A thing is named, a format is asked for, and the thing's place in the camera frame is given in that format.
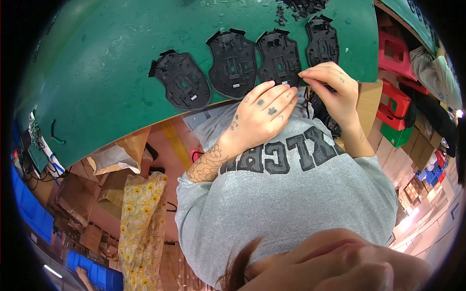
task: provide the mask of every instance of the brown hair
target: brown hair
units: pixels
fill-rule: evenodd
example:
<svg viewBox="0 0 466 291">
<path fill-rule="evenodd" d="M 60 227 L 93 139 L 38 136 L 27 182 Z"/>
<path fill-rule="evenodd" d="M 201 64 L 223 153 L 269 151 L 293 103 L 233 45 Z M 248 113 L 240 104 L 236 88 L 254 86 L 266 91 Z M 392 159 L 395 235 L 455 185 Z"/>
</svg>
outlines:
<svg viewBox="0 0 466 291">
<path fill-rule="evenodd" d="M 235 259 L 232 258 L 233 251 L 230 253 L 225 267 L 225 274 L 217 280 L 217 283 L 220 283 L 222 291 L 237 291 L 246 285 L 247 278 L 244 272 L 249 264 L 252 253 L 257 249 L 263 238 L 257 237 L 250 241 L 241 249 Z"/>
</svg>

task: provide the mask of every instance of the green plastic crate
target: green plastic crate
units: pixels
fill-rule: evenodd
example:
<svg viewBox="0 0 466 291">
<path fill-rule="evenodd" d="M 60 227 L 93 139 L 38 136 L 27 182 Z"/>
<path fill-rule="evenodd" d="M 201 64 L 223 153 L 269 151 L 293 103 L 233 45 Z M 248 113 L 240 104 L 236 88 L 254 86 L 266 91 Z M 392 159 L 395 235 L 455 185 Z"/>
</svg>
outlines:
<svg viewBox="0 0 466 291">
<path fill-rule="evenodd" d="M 380 129 L 380 133 L 395 147 L 401 147 L 408 142 L 413 126 L 403 130 L 395 130 L 388 124 L 384 123 Z"/>
</svg>

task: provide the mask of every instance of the yellow floral fabric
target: yellow floral fabric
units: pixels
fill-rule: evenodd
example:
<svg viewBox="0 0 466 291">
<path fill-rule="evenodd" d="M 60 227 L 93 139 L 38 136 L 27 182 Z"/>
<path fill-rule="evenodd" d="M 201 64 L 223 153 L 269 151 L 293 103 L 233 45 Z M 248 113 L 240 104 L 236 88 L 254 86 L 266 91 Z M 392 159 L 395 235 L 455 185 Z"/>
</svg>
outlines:
<svg viewBox="0 0 466 291">
<path fill-rule="evenodd" d="M 128 175 L 124 186 L 119 256 L 124 290 L 163 291 L 160 260 L 164 247 L 167 176 Z"/>
</svg>

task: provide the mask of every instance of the woman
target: woman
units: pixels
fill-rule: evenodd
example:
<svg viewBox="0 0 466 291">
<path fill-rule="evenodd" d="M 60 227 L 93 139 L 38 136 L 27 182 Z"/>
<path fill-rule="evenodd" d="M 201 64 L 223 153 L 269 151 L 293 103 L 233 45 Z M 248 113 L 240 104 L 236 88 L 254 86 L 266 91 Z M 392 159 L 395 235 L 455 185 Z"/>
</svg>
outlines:
<svg viewBox="0 0 466 291">
<path fill-rule="evenodd" d="M 187 262 L 224 291 L 418 288 L 430 266 L 380 246 L 397 198 L 361 129 L 357 82 L 332 62 L 299 76 L 342 128 L 346 152 L 305 118 L 296 88 L 258 85 L 195 130 L 209 150 L 177 188 Z"/>
</svg>

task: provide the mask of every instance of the sleeve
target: sleeve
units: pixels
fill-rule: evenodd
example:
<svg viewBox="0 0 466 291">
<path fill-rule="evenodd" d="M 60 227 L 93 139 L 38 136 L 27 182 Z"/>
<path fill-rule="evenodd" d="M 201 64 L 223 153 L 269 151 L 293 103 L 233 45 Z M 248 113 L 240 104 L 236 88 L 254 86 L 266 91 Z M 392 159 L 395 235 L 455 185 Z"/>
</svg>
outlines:
<svg viewBox="0 0 466 291">
<path fill-rule="evenodd" d="M 377 156 L 359 157 L 354 159 L 354 161 L 366 172 L 374 186 L 379 189 L 379 193 L 384 195 L 390 206 L 396 211 L 398 199 L 395 188 L 387 175 L 382 171 Z"/>
<path fill-rule="evenodd" d="M 175 222 L 178 227 L 179 243 L 183 249 L 183 244 L 189 244 L 189 240 L 195 237 L 212 182 L 193 183 L 188 179 L 185 172 L 178 178 L 178 183 L 179 185 L 176 188 L 178 210 L 175 215 Z"/>
</svg>

